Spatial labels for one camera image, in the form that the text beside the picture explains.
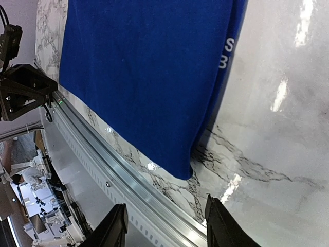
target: folded blue fabric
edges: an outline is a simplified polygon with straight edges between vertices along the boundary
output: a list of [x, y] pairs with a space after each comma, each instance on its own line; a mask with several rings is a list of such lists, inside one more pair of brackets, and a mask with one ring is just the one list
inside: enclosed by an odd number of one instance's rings
[[212, 113], [246, 0], [70, 0], [60, 83], [179, 179]]

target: cable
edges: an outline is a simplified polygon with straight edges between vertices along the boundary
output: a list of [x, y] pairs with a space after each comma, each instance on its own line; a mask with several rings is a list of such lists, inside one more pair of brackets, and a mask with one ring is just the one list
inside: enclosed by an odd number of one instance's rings
[[9, 25], [9, 19], [8, 19], [7, 13], [5, 12], [5, 9], [2, 7], [2, 5], [0, 5], [0, 15], [1, 15], [2, 23], [4, 24], [4, 27]]
[[46, 117], [47, 117], [47, 120], [49, 121], [49, 122], [52, 122], [52, 116], [51, 116], [51, 113], [50, 113], [50, 111], [49, 111], [49, 109], [48, 109], [48, 107], [44, 104], [43, 105], [43, 107], [45, 108], [45, 110], [46, 110]]

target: white marble surface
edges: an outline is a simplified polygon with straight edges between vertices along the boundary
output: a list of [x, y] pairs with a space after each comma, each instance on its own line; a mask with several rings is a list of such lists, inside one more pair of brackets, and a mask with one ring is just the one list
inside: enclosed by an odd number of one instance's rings
[[[182, 181], [73, 94], [84, 118], [169, 200], [203, 223], [208, 193], [261, 246], [329, 246], [329, 3], [249, 0], [224, 99]], [[39, 0], [36, 57], [58, 80], [67, 0]]]

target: black bracket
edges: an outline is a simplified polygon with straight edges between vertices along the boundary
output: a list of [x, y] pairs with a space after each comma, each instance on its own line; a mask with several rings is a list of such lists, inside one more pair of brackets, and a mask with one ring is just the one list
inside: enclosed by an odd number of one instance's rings
[[80, 247], [124, 247], [128, 231], [125, 204], [116, 204]]
[[32, 65], [15, 65], [0, 77], [0, 116], [4, 121], [13, 121], [37, 107], [51, 107], [52, 93], [57, 89], [57, 82]]
[[208, 247], [260, 247], [242, 230], [218, 198], [208, 195], [205, 215]]

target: white lettering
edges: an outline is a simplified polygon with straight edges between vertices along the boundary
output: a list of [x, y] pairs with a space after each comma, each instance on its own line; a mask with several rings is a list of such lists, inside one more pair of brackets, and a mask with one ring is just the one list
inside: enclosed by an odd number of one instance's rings
[[226, 55], [221, 56], [220, 68], [226, 68], [228, 57]]
[[228, 38], [227, 40], [226, 40], [226, 46], [225, 46], [225, 50], [227, 51], [227, 52], [231, 52], [231, 51], [233, 51], [233, 45], [234, 45], [234, 39], [233, 38]]

